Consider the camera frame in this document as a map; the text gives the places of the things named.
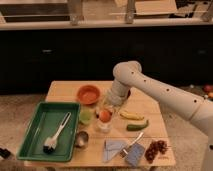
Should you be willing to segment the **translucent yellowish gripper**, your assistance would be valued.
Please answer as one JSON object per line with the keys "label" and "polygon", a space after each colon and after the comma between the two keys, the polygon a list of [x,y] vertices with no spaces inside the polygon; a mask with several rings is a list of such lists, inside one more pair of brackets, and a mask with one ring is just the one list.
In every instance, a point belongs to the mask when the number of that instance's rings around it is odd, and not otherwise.
{"label": "translucent yellowish gripper", "polygon": [[109,110],[111,113],[116,113],[121,108],[122,102],[121,98],[118,96],[108,96],[106,95],[103,99],[103,106]]}

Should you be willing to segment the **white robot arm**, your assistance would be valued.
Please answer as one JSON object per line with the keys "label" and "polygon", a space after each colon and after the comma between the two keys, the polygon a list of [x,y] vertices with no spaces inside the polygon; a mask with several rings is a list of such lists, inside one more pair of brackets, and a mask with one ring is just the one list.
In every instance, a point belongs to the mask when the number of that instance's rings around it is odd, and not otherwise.
{"label": "white robot arm", "polygon": [[132,87],[164,103],[208,137],[201,171],[213,171],[213,150],[210,149],[213,146],[213,101],[144,75],[138,61],[116,64],[113,76],[114,81],[106,95],[110,104],[121,106]]}

